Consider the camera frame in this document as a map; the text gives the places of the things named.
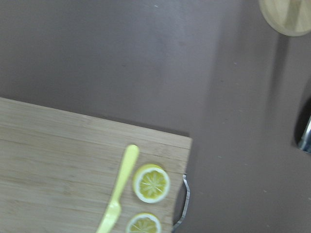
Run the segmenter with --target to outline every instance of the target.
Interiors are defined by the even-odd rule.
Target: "knife handle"
[[[130,177],[136,160],[138,159],[139,148],[136,145],[129,145],[126,147],[123,159],[121,162],[121,167],[119,169],[119,174],[117,177],[117,182],[115,188],[112,192],[111,200],[119,201],[123,189],[126,185],[128,178]]]

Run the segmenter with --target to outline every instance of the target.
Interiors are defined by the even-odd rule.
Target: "round wooden board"
[[[311,32],[311,0],[259,0],[261,12],[279,33],[300,36]]]

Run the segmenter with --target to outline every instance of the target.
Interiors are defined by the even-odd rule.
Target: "lemon pulp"
[[[134,216],[128,223],[126,233],[160,233],[161,224],[156,216],[141,213]]]
[[[147,203],[163,200],[170,189],[170,178],[159,166],[146,164],[141,166],[133,178],[133,190],[137,197]]]

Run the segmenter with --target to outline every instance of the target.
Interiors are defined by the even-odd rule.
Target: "metal object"
[[[179,225],[184,221],[184,219],[186,217],[187,210],[188,210],[188,205],[189,205],[189,200],[190,200],[190,188],[189,188],[189,185],[187,182],[186,174],[183,175],[183,179],[184,179],[184,184],[185,184],[186,189],[187,189],[184,210],[183,210],[183,213],[182,213],[180,219],[174,224],[172,232],[175,232],[176,228],[179,227]]]
[[[298,143],[298,147],[307,153],[311,153],[311,117],[309,118],[305,132]]]

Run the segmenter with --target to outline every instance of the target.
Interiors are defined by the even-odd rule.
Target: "bamboo cutting board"
[[[0,98],[0,233],[94,233],[128,144],[140,148],[134,171],[160,165],[171,190],[146,204],[131,177],[111,232],[123,233],[131,217],[148,212],[169,233],[190,138]]]

